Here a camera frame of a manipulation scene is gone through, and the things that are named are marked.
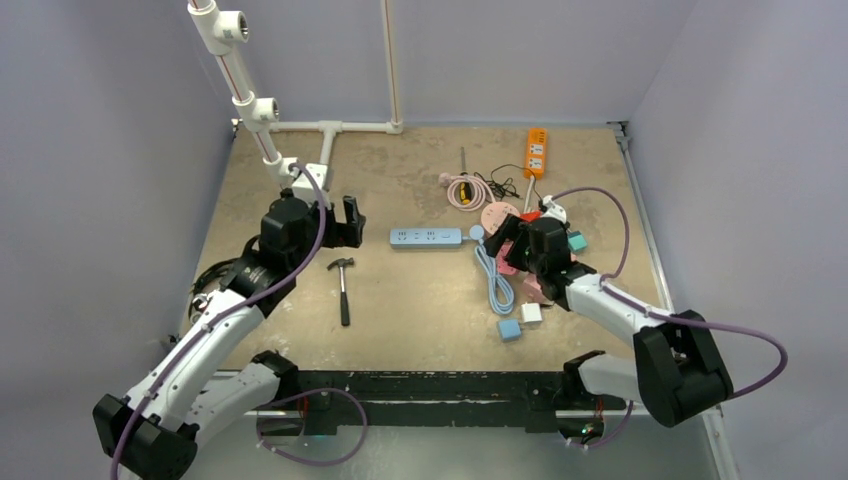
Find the red cube socket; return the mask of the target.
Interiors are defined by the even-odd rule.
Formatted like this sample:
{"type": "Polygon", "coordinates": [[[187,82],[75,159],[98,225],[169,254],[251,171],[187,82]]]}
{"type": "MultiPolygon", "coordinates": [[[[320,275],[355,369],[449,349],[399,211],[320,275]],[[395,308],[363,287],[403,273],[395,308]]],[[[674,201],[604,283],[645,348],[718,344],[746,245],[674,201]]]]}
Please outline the red cube socket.
{"type": "Polygon", "coordinates": [[[534,211],[530,211],[530,212],[522,213],[522,214],[519,216],[519,218],[520,218],[521,220],[523,220],[523,221],[526,221],[526,222],[533,222],[533,221],[535,221],[536,219],[540,218],[540,217],[541,217],[541,215],[542,215],[542,212],[541,212],[541,211],[539,211],[539,210],[534,210],[534,211]]]}

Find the teal USB charger plug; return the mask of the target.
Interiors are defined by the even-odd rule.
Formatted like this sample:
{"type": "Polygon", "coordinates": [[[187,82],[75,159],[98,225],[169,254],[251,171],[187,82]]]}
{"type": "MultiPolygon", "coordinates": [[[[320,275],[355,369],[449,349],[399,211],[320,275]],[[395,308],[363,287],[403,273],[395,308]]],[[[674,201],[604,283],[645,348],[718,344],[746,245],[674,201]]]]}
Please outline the teal USB charger plug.
{"type": "Polygon", "coordinates": [[[588,242],[580,231],[572,231],[568,234],[568,243],[570,250],[577,254],[588,248],[588,242]]]}

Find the pink cube power socket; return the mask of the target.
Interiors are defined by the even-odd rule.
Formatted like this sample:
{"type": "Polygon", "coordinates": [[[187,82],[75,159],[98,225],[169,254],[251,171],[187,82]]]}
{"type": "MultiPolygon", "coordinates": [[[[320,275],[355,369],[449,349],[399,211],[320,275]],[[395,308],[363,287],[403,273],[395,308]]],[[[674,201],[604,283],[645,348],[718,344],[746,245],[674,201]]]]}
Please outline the pink cube power socket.
{"type": "Polygon", "coordinates": [[[548,304],[549,299],[544,295],[542,288],[534,274],[528,274],[524,277],[521,283],[522,292],[526,295],[529,302],[538,304],[548,304]]]}

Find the small pink plug block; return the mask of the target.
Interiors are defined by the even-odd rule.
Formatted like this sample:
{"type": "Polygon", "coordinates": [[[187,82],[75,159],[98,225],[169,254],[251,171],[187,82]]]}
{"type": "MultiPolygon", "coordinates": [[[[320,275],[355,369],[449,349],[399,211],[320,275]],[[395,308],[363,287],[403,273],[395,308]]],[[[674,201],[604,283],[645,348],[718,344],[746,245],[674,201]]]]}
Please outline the small pink plug block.
{"type": "Polygon", "coordinates": [[[512,247],[513,243],[511,241],[505,242],[495,257],[497,272],[502,276],[512,276],[520,272],[519,269],[512,266],[508,261],[508,254],[512,247]]]}

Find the light blue power strip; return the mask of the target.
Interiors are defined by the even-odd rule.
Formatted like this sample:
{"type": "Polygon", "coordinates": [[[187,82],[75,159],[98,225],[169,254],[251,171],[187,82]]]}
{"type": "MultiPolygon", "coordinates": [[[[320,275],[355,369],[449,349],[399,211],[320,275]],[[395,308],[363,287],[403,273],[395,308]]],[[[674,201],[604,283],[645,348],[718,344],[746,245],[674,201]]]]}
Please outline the light blue power strip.
{"type": "Polygon", "coordinates": [[[403,249],[455,249],[464,241],[459,228],[397,228],[389,234],[389,245],[403,249]]]}

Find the pink round socket base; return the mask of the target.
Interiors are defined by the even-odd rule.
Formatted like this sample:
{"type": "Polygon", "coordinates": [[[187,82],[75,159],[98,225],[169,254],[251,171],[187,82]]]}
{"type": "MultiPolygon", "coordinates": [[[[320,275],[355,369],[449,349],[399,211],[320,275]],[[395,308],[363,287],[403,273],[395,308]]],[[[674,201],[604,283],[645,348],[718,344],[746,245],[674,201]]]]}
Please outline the pink round socket base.
{"type": "Polygon", "coordinates": [[[519,216],[517,207],[507,202],[492,202],[486,205],[480,213],[480,224],[486,236],[493,235],[509,215],[519,216]]]}

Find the white plug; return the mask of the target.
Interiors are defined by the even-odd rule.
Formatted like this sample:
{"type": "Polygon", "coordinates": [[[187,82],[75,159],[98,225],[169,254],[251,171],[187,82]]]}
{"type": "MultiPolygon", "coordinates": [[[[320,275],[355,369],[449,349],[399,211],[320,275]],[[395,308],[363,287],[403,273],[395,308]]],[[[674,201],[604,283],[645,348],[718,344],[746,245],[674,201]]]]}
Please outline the white plug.
{"type": "Polygon", "coordinates": [[[520,316],[523,325],[538,325],[544,318],[539,303],[524,303],[520,306],[520,316]]]}

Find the black yellow flathead screwdriver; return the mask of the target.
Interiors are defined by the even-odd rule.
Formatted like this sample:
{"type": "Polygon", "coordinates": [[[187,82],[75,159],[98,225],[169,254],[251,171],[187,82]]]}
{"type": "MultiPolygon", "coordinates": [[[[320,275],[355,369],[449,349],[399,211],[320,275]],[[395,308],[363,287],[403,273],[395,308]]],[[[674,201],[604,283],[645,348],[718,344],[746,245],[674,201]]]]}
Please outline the black yellow flathead screwdriver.
{"type": "Polygon", "coordinates": [[[473,199],[473,189],[471,188],[471,185],[468,182],[466,153],[464,147],[460,148],[460,166],[460,177],[462,178],[459,186],[460,203],[462,205],[469,205],[471,203],[471,200],[473,199]]]}

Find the orange power strip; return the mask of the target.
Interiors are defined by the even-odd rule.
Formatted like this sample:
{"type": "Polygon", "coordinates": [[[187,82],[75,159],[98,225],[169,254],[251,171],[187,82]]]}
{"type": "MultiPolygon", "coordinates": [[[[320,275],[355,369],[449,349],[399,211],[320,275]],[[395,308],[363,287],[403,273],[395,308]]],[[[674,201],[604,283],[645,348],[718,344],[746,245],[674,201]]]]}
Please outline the orange power strip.
{"type": "Polygon", "coordinates": [[[525,159],[524,176],[526,178],[541,179],[546,169],[546,158],[548,131],[545,128],[531,128],[528,131],[525,159]]]}

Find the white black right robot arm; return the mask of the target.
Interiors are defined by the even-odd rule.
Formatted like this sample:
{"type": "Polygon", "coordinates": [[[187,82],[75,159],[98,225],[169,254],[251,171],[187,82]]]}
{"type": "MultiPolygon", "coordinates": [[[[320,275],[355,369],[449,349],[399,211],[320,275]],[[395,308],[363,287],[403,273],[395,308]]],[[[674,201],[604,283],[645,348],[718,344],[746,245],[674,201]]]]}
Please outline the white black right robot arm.
{"type": "Polygon", "coordinates": [[[573,259],[566,223],[508,215],[483,247],[488,256],[502,254],[509,266],[534,275],[547,300],[632,348],[632,359],[596,350],[566,362],[561,392],[569,404],[584,407],[600,395],[613,396],[641,404],[658,423],[673,427],[733,395],[703,317],[655,309],[573,259]]]}

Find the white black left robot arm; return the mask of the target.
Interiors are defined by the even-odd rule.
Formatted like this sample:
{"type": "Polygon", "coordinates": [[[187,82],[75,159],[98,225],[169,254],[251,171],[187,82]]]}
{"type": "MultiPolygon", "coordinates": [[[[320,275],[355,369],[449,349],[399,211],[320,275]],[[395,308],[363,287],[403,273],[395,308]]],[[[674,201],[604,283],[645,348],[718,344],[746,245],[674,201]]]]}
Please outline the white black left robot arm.
{"type": "Polygon", "coordinates": [[[93,409],[110,476],[179,479],[201,445],[228,423],[264,405],[284,409],[304,397],[296,365],[273,351],[258,354],[217,387],[208,381],[236,346],[295,288],[322,248],[357,248],[366,218],[352,196],[344,222],[331,204],[291,195],[274,201],[260,232],[247,241],[195,324],[166,358],[121,397],[104,395],[93,409]]]}

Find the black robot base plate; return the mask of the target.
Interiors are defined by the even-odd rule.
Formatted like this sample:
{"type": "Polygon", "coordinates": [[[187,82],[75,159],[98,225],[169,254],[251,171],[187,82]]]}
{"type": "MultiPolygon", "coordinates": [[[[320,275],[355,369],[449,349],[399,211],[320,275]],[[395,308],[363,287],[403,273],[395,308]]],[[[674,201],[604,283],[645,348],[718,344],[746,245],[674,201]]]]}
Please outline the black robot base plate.
{"type": "Polygon", "coordinates": [[[303,413],[308,435],[362,424],[557,433],[574,418],[625,411],[624,400],[580,392],[568,379],[562,371],[301,370],[285,375],[259,408],[303,413]]]}

